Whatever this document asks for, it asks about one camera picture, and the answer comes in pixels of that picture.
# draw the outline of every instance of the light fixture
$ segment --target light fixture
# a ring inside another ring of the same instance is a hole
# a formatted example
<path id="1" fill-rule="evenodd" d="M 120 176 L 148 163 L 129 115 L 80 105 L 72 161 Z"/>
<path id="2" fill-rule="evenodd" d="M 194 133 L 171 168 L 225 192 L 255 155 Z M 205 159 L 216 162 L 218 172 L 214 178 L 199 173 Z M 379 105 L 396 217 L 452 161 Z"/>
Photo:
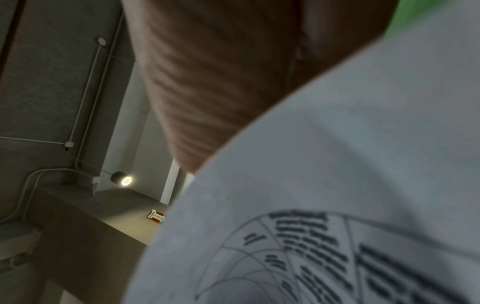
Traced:
<path id="1" fill-rule="evenodd" d="M 134 181 L 134 179 L 130 175 L 120 171 L 112 174 L 110 180 L 112 183 L 117 184 L 120 187 L 128 187 Z"/>

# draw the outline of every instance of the wrinkled skin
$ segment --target wrinkled skin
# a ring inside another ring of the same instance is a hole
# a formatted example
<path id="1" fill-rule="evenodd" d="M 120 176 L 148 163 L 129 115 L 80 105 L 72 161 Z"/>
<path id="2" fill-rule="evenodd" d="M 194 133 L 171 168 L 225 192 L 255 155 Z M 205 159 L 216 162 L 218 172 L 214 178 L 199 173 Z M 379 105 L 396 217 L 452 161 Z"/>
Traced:
<path id="1" fill-rule="evenodd" d="M 385 31 L 397 0 L 123 0 L 140 72 L 188 172 Z"/>

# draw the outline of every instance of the paper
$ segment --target paper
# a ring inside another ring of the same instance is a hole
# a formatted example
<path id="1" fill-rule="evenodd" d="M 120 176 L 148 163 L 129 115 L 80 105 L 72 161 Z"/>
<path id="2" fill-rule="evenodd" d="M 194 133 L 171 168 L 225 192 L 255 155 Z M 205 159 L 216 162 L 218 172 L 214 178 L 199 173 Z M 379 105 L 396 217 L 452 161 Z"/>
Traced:
<path id="1" fill-rule="evenodd" d="M 245 130 L 125 302 L 479 303 L 479 20 L 445 6 Z"/>

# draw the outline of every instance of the green object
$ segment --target green object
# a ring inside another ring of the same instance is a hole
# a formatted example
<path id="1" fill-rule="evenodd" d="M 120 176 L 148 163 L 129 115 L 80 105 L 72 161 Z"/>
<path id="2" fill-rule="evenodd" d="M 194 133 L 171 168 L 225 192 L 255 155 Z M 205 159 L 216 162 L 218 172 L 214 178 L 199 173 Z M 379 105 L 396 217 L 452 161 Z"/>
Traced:
<path id="1" fill-rule="evenodd" d="M 390 36 L 398 30 L 421 17 L 424 13 L 432 10 L 448 0 L 400 0 L 396 8 L 385 36 Z"/>

